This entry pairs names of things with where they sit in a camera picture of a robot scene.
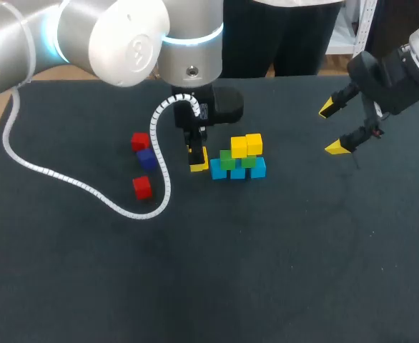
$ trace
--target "green cube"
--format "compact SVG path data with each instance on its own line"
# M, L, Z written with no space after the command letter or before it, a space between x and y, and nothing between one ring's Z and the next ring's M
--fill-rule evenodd
M243 168L255 168L256 156L248 156L241 160L241 167Z
M230 150L221 150L220 157L222 170L235 169L235 160L232 158L232 152Z

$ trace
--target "screw hole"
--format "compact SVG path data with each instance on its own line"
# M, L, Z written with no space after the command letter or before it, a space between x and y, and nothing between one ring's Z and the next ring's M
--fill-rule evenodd
M195 66L190 66L189 68L187 68L186 70L186 74L189 75L190 77L196 77L198 75L198 68Z

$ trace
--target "wooden floor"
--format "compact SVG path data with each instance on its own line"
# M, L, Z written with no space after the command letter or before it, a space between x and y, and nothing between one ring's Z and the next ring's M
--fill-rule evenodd
M328 56L320 74L322 75L341 75L346 74L346 64L350 56ZM269 71L267 77L274 76L273 70ZM94 76L78 69L74 66L60 66L40 73L34 77L35 80L85 80L96 79ZM10 92L7 91L0 95L0 117L3 114Z

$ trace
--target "black table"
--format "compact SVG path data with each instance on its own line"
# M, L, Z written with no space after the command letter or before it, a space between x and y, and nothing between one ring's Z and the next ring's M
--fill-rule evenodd
M13 162L4 116L0 342L419 342L419 104L358 150L358 169L324 148L362 123L360 100L317 115L346 78L220 83L244 93L245 116L209 129L210 158L260 132L267 178L190 174L169 112L158 135L172 200L146 222ZM166 96L158 81L34 82L11 145L146 212L129 140Z

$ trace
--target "white shirt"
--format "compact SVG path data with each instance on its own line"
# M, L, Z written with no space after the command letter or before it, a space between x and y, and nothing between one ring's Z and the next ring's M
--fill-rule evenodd
M262 2L267 5L278 7L299 7L299 6L312 6L332 4L334 2L341 2L343 0L254 0Z

